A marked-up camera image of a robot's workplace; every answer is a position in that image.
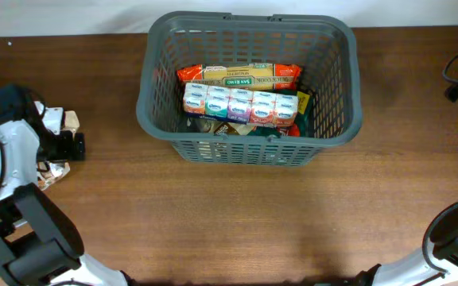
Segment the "beige brown snack bag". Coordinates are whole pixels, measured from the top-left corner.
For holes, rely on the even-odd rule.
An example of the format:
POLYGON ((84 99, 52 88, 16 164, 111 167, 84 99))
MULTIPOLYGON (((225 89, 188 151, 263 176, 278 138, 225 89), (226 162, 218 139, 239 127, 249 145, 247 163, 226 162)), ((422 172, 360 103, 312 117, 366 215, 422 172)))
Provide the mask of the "beige brown snack bag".
POLYGON ((43 108, 43 123, 48 131, 59 137, 59 146, 52 158, 37 162, 38 187, 44 191, 70 172, 70 161, 83 159, 82 133, 78 132, 80 122, 73 110, 59 107, 43 108))

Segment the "green Nescafe coffee bag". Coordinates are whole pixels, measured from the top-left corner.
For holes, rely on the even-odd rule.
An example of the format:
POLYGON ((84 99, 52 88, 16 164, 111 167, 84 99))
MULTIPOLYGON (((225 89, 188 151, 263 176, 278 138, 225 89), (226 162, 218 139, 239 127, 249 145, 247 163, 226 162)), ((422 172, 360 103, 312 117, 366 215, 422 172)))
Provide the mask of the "green Nescafe coffee bag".
POLYGON ((312 111, 313 97, 310 94, 304 93, 303 91, 286 89, 273 90, 273 93, 278 93, 280 95, 295 95, 298 97, 298 112, 294 123, 288 127, 267 128, 257 126, 254 127, 254 129, 250 131, 247 136, 274 135, 276 137, 308 137, 309 113, 312 111))

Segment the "Kleenex tissue multipack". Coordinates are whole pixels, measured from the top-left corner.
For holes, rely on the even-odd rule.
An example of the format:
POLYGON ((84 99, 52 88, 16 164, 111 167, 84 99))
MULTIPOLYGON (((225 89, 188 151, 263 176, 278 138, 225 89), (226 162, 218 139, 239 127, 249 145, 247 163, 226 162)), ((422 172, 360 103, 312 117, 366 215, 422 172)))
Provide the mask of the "Kleenex tissue multipack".
POLYGON ((299 106, 296 95, 200 83, 187 83, 182 100, 190 117, 269 128, 291 126, 299 106))

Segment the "orange San Remo spaghetti pack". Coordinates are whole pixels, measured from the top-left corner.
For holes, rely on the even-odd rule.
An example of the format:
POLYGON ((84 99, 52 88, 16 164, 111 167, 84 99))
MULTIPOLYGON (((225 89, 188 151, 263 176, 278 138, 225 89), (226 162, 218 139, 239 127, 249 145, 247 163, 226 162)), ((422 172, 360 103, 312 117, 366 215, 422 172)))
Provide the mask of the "orange San Remo spaghetti pack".
POLYGON ((252 63, 229 67, 197 64, 177 71, 183 83, 268 91, 295 89, 301 68, 294 64, 252 63))

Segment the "beige Dolce Gusto snack bag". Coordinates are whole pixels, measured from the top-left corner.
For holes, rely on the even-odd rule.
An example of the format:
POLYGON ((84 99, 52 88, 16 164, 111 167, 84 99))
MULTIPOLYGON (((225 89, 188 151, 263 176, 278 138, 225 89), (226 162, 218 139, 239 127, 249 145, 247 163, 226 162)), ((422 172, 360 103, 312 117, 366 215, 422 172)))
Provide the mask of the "beige Dolce Gusto snack bag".
POLYGON ((191 122, 201 133, 213 133, 217 136, 224 134, 246 136, 256 129, 256 126, 200 118, 193 118, 191 122))

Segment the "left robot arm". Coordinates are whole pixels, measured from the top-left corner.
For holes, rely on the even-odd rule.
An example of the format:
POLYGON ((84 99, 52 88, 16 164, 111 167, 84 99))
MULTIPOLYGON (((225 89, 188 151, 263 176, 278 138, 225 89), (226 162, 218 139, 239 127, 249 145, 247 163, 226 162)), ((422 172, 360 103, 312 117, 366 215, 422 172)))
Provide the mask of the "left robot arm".
POLYGON ((132 285, 86 254, 79 231, 45 194, 85 158, 76 113, 33 90, 0 89, 0 277, 8 285, 132 285))

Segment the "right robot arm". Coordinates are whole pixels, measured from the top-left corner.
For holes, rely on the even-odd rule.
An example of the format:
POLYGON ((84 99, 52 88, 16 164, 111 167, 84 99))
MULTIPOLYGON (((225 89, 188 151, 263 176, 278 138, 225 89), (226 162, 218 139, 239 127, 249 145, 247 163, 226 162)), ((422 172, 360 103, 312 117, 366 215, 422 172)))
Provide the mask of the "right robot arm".
POLYGON ((446 285, 458 282, 458 202, 429 224, 421 248, 391 264, 377 264, 350 283, 360 286, 446 285))

